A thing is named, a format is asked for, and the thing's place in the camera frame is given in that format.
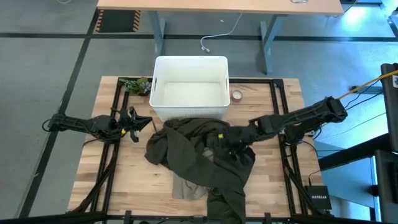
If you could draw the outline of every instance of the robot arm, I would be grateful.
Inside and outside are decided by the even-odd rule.
[[[223,138],[232,146],[234,154],[257,141],[265,141],[284,131],[286,143],[297,144],[304,134],[316,131],[325,123],[340,123],[347,112],[340,100],[327,97],[324,100],[291,113],[261,116],[249,121],[249,126],[226,129]]]
[[[100,115],[91,119],[78,119],[65,114],[55,114],[48,124],[48,131],[78,131],[91,134],[100,141],[110,144],[117,142],[130,131],[131,139],[138,142],[136,131],[141,131],[152,121],[152,118],[137,115],[134,107],[130,107],[129,112],[127,110],[117,112],[120,114],[119,121],[108,115]]]

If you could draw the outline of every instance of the black metal frame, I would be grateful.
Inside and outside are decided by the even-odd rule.
[[[341,150],[321,158],[319,160],[319,167],[322,171],[333,169],[360,159],[370,158],[374,156],[374,152],[378,149],[391,152],[390,148],[390,135],[386,133],[349,149]]]
[[[240,79],[240,78],[231,78],[229,79],[230,83],[264,83],[270,86],[271,90],[271,98],[272,104],[274,108],[274,113],[279,114],[279,107],[276,95],[276,88],[280,90],[280,96],[282,101],[283,112],[288,113],[289,109],[287,106],[287,99],[285,95],[285,88],[283,79]],[[113,108],[117,108],[118,101],[121,94],[121,89],[123,84],[119,81],[116,86],[115,95],[113,98]],[[125,92],[123,97],[122,108],[127,107],[129,98],[129,93]],[[111,112],[111,116],[115,116],[115,111]],[[279,138],[279,145],[280,145],[280,153],[282,158],[282,169],[284,171],[285,177],[285,186],[287,192],[287,199],[289,203],[289,210],[290,216],[286,218],[272,218],[270,213],[265,213],[263,217],[247,217],[246,221],[248,222],[261,222],[266,224],[271,224],[272,222],[282,222],[282,223],[374,223],[362,220],[350,220],[344,218],[334,218],[328,215],[324,215],[323,212],[317,210],[316,206],[312,202],[311,198],[308,196],[308,193],[305,191],[302,180],[300,176],[300,167],[299,162],[297,159],[297,147],[295,146],[286,146],[284,143],[284,137],[282,134],[278,135]],[[73,211],[67,212],[66,214],[62,215],[49,215],[43,217],[20,217],[18,219],[11,219],[11,220],[1,220],[0,223],[2,224],[16,224],[16,223],[24,223],[24,224],[31,224],[31,223],[93,223],[102,221],[106,223],[107,220],[124,220],[125,224],[131,224],[134,220],[150,220],[150,221],[190,221],[193,223],[205,223],[210,221],[217,221],[210,219],[208,217],[178,217],[178,216],[145,216],[145,215],[131,215],[131,211],[126,211],[124,215],[108,215],[108,208],[109,208],[109,201],[111,198],[111,191],[113,185],[113,177],[116,170],[117,158],[119,153],[119,142],[117,142],[113,147],[112,158],[105,169],[106,166],[106,158],[109,152],[109,144],[104,143],[103,153],[101,156],[98,174],[97,174],[97,181],[96,185],[90,191],[86,199],[82,201],[80,206]],[[286,149],[290,147],[290,153],[292,155],[292,163],[294,169],[292,169],[289,165],[286,155]],[[99,197],[99,189],[107,181],[106,190],[104,193],[104,202],[102,204],[101,211],[96,211],[98,206],[98,197]],[[298,196],[300,199],[300,206],[302,209],[302,214],[297,214],[295,211],[295,203],[294,203],[294,196],[292,191],[291,182],[294,183],[298,190]],[[26,198],[25,204],[32,205],[34,198]],[[88,208],[89,204],[91,203],[91,208],[89,212],[85,212]],[[311,209],[313,215],[308,215],[308,210]]]
[[[355,2],[355,0],[340,0],[342,4],[352,4]],[[380,6],[382,4],[381,0],[359,0],[358,5],[377,5]]]

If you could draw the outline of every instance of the black cable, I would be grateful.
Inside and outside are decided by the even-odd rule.
[[[320,126],[319,130],[320,130],[319,133],[314,137],[313,140],[316,140],[316,138],[319,137],[319,135],[321,135],[321,133],[322,133],[322,126]]]
[[[349,110],[349,109],[351,109],[351,108],[353,108],[353,107],[355,107],[355,106],[358,106],[358,105],[360,105],[361,103],[364,103],[364,102],[366,102],[366,101],[368,101],[368,100],[371,100],[371,99],[377,97],[378,95],[380,95],[381,93],[383,93],[383,91],[381,91],[380,93],[378,93],[378,94],[376,94],[376,95],[374,95],[374,96],[372,96],[372,97],[370,97],[370,98],[368,98],[368,99],[366,99],[366,100],[363,100],[363,101],[361,101],[361,102],[355,104],[354,106],[352,106],[352,107],[350,107],[350,108],[348,108],[348,109],[346,109],[346,110]]]
[[[45,125],[47,122],[49,122],[49,121],[51,121],[51,119],[46,119],[46,120],[42,123],[42,129],[43,129],[43,131],[45,131],[45,132],[50,132],[49,129],[45,129],[45,128],[44,128],[44,125]]]
[[[83,143],[83,147],[86,145],[86,144],[88,144],[88,143],[90,143],[90,142],[93,142],[93,141],[99,141],[100,139],[92,139],[92,140],[88,140],[87,142],[84,142]]]
[[[313,148],[313,150],[315,151],[315,153],[317,154],[317,158],[318,158],[318,151],[317,151],[317,149],[315,148],[315,146],[313,146],[311,143],[309,143],[309,142],[307,142],[307,141],[304,141],[304,140],[301,140],[302,142],[304,142],[305,144],[308,144],[309,146],[311,146],[312,148]],[[308,183],[310,184],[310,186],[312,186],[312,183],[311,183],[311,175],[312,174],[310,174],[309,176],[308,176]]]
[[[310,186],[312,186],[312,184],[311,184],[311,175],[312,174],[310,174],[309,176],[308,176],[308,183],[310,184]]]
[[[346,131],[344,131],[344,132],[342,132],[342,133],[335,134],[335,135],[333,135],[333,136],[329,136],[329,137],[327,137],[327,138],[321,139],[320,141],[323,141],[323,140],[326,140],[326,139],[330,139],[330,138],[334,138],[334,137],[336,137],[336,136],[345,134],[345,133],[347,133],[348,131],[351,131],[352,129],[357,128],[357,127],[361,126],[361,125],[364,124],[364,123],[367,123],[367,122],[369,122],[369,121],[371,121],[371,120],[373,120],[373,119],[376,119],[376,118],[378,118],[378,117],[384,115],[385,113],[386,113],[386,112],[384,112],[384,113],[382,113],[382,114],[379,114],[379,115],[377,115],[377,116],[374,116],[374,117],[371,118],[371,119],[367,119],[366,121],[364,121],[364,122],[362,122],[362,123],[360,123],[360,124],[357,124],[356,126],[353,126],[353,127],[350,128],[349,130],[346,130]]]
[[[88,128],[87,128],[87,126],[86,126],[86,124],[85,123],[83,123],[83,122],[78,122],[79,124],[81,124],[85,129],[86,129],[86,131],[87,131],[87,133],[88,134],[90,134],[90,135],[92,135],[93,136],[93,132],[92,131],[90,131]]]
[[[356,96],[355,99],[351,100],[350,102],[347,103],[347,105],[344,108],[347,108],[348,105],[354,101],[356,101],[363,93],[365,93],[366,91],[368,91],[373,85],[375,85],[377,82],[373,83],[372,85],[369,85],[364,91],[362,91],[360,94],[358,94],[358,96]]]
[[[317,154],[317,157],[318,157],[318,151],[317,151],[317,149],[315,149],[315,146],[313,146],[311,143],[306,142],[306,141],[304,141],[304,140],[301,140],[301,141],[304,142],[304,143],[306,143],[306,144],[308,144],[309,146],[311,146],[311,147],[313,148],[313,150],[315,151],[315,153]]]

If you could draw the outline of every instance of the desk leg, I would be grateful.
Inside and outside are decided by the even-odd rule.
[[[287,15],[273,15],[271,23],[267,29],[267,22],[260,22],[260,31],[262,39],[262,47],[264,52],[264,65],[265,74],[272,72],[272,62],[271,62],[271,43],[274,40],[276,33],[278,32],[280,25],[283,23]]]
[[[166,20],[159,18],[157,11],[149,11],[150,23],[154,30],[155,37],[155,60],[157,57],[163,54],[164,46],[164,29],[166,26]]]
[[[319,167],[321,171],[325,171],[343,166],[350,162],[372,157],[374,156],[374,152],[378,149],[391,151],[389,133],[370,139],[349,149],[341,150],[330,156],[326,156],[319,160]]]

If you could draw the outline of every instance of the desk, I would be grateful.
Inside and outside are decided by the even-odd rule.
[[[273,14],[271,22],[260,22],[265,73],[272,72],[271,43],[288,14],[341,15],[340,0],[99,0],[98,9],[147,10],[155,38],[155,58],[163,54],[166,21],[157,11],[220,11]]]
[[[248,79],[234,81],[230,83],[230,89],[240,90],[244,96],[239,103],[231,102],[224,117],[226,121],[233,125],[247,125],[249,119],[274,114],[269,84],[247,83],[251,82]],[[117,77],[102,77],[92,116],[110,113],[117,82]],[[283,84],[289,110],[303,108],[299,80],[283,79]],[[123,100],[123,91],[122,89],[119,98],[119,108]],[[279,111],[283,111],[281,96],[277,93],[276,97]],[[135,107],[138,115],[152,116],[157,129],[162,128],[161,120],[149,106],[148,96],[130,96],[127,107],[130,106]],[[122,139],[108,214],[124,215],[126,210],[130,210],[133,215],[206,216],[205,197],[194,202],[173,199],[171,171],[163,166],[155,166],[144,158],[146,142],[153,134],[154,127],[147,125],[138,133],[138,143],[133,143],[128,136]],[[83,148],[68,209],[76,208],[94,186],[103,145],[102,142],[92,142]],[[308,175],[319,170],[318,158],[310,146],[300,144],[297,147],[302,179],[307,183]],[[256,153],[256,162],[244,188],[247,217],[264,217],[266,212],[271,213],[272,217],[290,217],[278,138],[257,142],[252,148]],[[322,184],[320,172],[311,178],[314,185]],[[296,212],[300,213],[299,196],[294,185],[292,190]],[[100,203],[103,202],[103,197],[104,187],[100,192]]]

